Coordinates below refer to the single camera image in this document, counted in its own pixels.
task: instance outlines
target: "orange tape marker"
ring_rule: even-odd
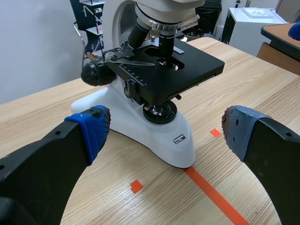
[[[133,181],[130,185],[133,194],[139,192],[143,188],[143,185],[138,180]]]
[[[211,133],[212,135],[214,135],[215,137],[219,137],[219,136],[221,135],[221,133],[220,133],[220,132],[218,132],[218,130],[217,130],[217,129],[213,129],[213,130],[211,130],[211,131],[210,131],[210,133]]]
[[[233,222],[235,225],[250,225],[238,212],[226,201],[222,195],[210,183],[198,173],[195,168],[190,167],[184,169],[184,172],[195,182],[195,184],[218,206],[219,209]]]

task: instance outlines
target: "shelf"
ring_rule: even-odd
[[[98,25],[98,30],[99,30],[99,33],[97,32],[97,28],[96,27],[91,27],[91,28],[86,29],[86,31],[88,31],[90,33],[93,33],[93,34],[96,34],[98,36],[101,35],[101,34],[103,34],[102,25]]]
[[[105,0],[92,0],[92,3],[90,2],[90,0],[79,0],[79,2],[87,6],[98,6],[103,5],[105,3]]]

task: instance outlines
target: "coarse focus knob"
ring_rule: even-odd
[[[81,71],[81,79],[91,86],[107,85],[116,78],[116,74],[100,59],[88,62]]]

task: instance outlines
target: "table surface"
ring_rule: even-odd
[[[290,28],[295,23],[286,23],[286,24],[278,24],[278,25],[271,25],[271,26],[265,26],[263,27],[264,31],[272,35],[272,39],[280,39],[282,41],[285,41],[291,45],[293,45],[296,48],[300,48],[300,41],[294,40],[291,37],[288,36],[288,32]]]
[[[252,225],[278,225],[268,195],[228,149],[221,117],[231,105],[271,115],[300,134],[300,78],[211,38],[191,45],[223,60],[223,74],[175,100],[194,138],[194,168]],[[74,80],[0,105],[0,157],[41,139],[71,114],[75,100],[99,88]],[[139,180],[137,194],[130,183]],[[231,221],[182,169],[167,165],[139,143],[110,132],[106,145],[76,184],[63,225],[214,224]]]

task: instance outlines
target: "black microscope stage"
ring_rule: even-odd
[[[173,51],[169,59],[177,70],[161,64],[164,59],[159,58],[154,45],[135,49],[135,55],[127,58],[128,61],[154,63],[154,67],[115,63],[107,63],[107,66],[127,83],[131,97],[141,96],[151,105],[160,105],[223,72],[223,61],[177,39],[174,46],[184,51],[182,54]]]

